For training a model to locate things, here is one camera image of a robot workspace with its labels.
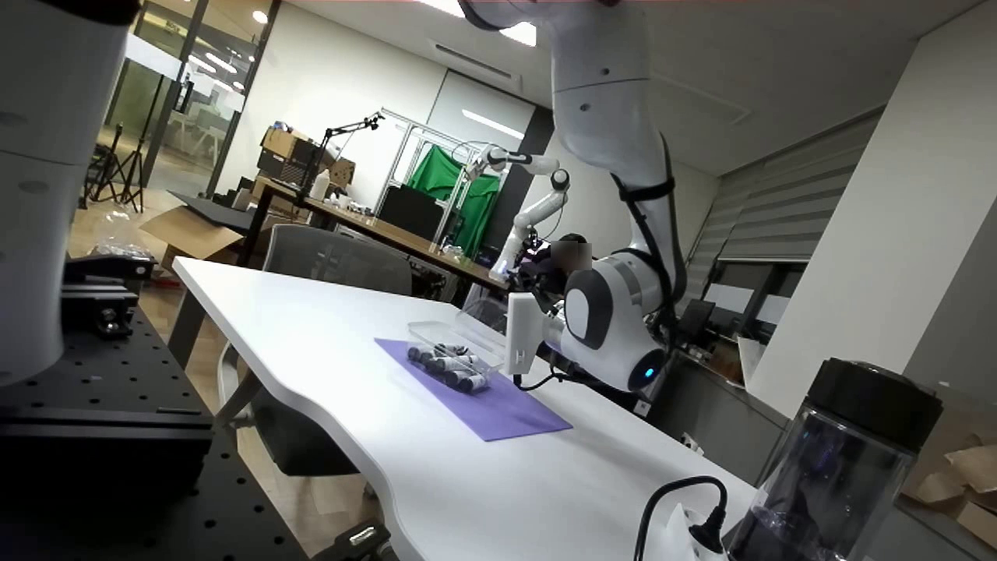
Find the curved white desk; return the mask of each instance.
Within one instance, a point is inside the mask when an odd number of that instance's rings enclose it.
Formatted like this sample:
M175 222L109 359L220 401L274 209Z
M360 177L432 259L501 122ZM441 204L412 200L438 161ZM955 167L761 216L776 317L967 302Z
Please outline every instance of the curved white desk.
M408 338L408 319L456 317L456 305L194 259L175 270L257 381L369 478L406 561L622 561L645 497L665 478L718 477L729 527L755 497L739 477L576 382L536 392L573 429L484 442L375 343ZM663 497L653 527L675 497L705 517L715 490ZM671 555L652 528L653 558Z

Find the purple cloth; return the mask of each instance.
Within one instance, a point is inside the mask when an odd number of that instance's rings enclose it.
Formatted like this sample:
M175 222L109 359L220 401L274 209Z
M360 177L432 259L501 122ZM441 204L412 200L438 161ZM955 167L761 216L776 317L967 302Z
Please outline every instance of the purple cloth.
M532 434L571 429L563 416L516 388L497 371L488 371L488 387L479 392L457 392L408 360L412 343L377 338L413 381L421 381L452 413L457 413L484 442L516 438Z

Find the table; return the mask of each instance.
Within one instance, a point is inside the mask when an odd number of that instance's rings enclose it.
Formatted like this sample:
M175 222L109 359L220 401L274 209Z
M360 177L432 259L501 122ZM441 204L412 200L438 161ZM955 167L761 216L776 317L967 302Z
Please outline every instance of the table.
M194 259L175 270L186 300L172 348L191 351L205 311L270 396L343 445L377 490L406 561L618 561L633 555L645 497L665 478L718 477L726 527L755 497L744 478L576 382L536 392L573 429L477 438L375 343L408 338L408 319L462 313L456 305ZM715 500L714 490L682 497L697 517ZM653 527L674 505L659 500ZM647 558L663 552L652 532Z
M257 173L255 179L260 184L257 209L255 209L253 225L245 230L245 238L243 238L243 249L239 249L239 265L245 265L253 259L253 249L257 244L257 230L260 230L260 225L268 219L268 209L270 209L274 196L281 196L281 200L289 200L291 204L307 209L307 211L314 211L314 216L321 216L327 222L338 222L338 225L344 225L353 230L360 230L360 233L368 233L368 235L375 235L375 238L380 238L386 247L395 247L395 249L401 249L408 254L417 254L423 262L432 262L432 265L457 275L456 302L465 302L469 283L484 283L484 285L497 289L497 292L508 289L508 283L492 278L488 269L484 269L484 265L477 265L469 259L447 254L436 244L429 244L429 238L423 238L423 235L417 235L417 233L412 233L406 227L395 227L390 222L349 211L349 209L343 209L337 203L323 203L323 200L302 200L300 203L291 184L284 184L284 179L274 179L274 177L264 177L264 173Z
M30 412L203 412L195 388L137 313L131 338L68 332L66 355L51 371L0 388L0 408ZM9 454L0 470L0 558L61 561L172 561L172 558L274 558L304 561L304 552L281 519L237 454L214 429L203 454L195 485L172 500L79 500L52 491L52 478L9 478ZM61 478L79 473L81 457L52 457ZM6 485L30 494L12 500Z
M172 191L172 196L185 200L185 204L213 222L214 227L231 227L237 233L245 233L249 225L253 225L253 211L239 211L239 209L231 209L231 204L219 204L214 200L203 200L203 196L191 196L191 194L181 194L181 191Z

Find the white wall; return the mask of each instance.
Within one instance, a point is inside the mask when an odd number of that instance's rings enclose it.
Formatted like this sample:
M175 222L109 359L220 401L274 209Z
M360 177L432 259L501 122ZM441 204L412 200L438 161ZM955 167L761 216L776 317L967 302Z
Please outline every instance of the white wall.
M255 173L257 141L270 122L287 122L314 141L323 126L354 122L380 104L427 122L441 78L441 66L284 3L219 191L234 191L239 177ZM358 203L377 204L395 147L397 129L390 125L360 129L344 142L343 155L358 161L349 191ZM563 209L557 233L580 230L595 251L626 247L630 216L613 179L573 157L557 141L552 141L547 153L573 173L571 204ZM678 244L686 251L715 196L715 179L682 165L675 165L675 179ZM545 196L545 191L545 177L532 179L523 204Z
M793 413L822 359L902 371L997 196L997 3L928 33L747 382Z
M516 149L532 109L532 102L447 71L427 125L462 142L472 142L466 147L469 153L485 149L485 142Z
M270 122L287 122L314 141L323 126L358 122L380 104L427 122L441 74L441 66L284 3L219 191L255 173L257 141ZM377 203L395 147L395 126L358 129L344 142L343 155L354 157L353 200Z
M571 194L560 225L557 216L552 216L536 230L547 233L557 225L552 244L557 244L560 233L576 230L587 238L595 254L622 249L630 244L630 211L620 203L613 177L571 155L557 141L557 129L547 142L547 155L560 157L560 165L571 171ZM675 165L675 227L682 254L695 244L695 233L714 204L715 187L715 177ZM532 177L523 209L542 200L547 191L547 177Z
M997 204L970 247L924 335L907 360L907 376L948 382L997 412L994 319L997 319Z

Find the black cable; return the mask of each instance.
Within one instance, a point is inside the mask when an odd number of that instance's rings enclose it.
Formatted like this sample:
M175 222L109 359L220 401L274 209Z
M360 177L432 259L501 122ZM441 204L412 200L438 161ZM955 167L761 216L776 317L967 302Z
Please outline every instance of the black cable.
M663 332L674 332L674 328L675 328L674 278L665 275L665 265L663 265L659 247L647 227L647 219L638 211L638 204L633 200L626 200L626 209L630 209L633 222L638 225L643 235L647 238L653 275L659 279L659 305L653 307L652 335L658 343L671 347Z
M552 363L547 372L545 372L539 382L528 382L528 387L516 382L516 387L519 387L523 392L536 392L536 388L542 388L547 381L566 381L566 372Z
M686 477L686 478L674 478L674 482L658 485L658 491L647 497L645 513L643 513L643 527L635 532L633 561L645 558L647 524L652 524L652 513L653 513L659 494L686 490L686 485L705 485L705 482L718 490L718 500L711 512L708 524L691 527L691 537L708 548L718 548L718 527L722 527L722 513L726 513L726 485L715 477Z

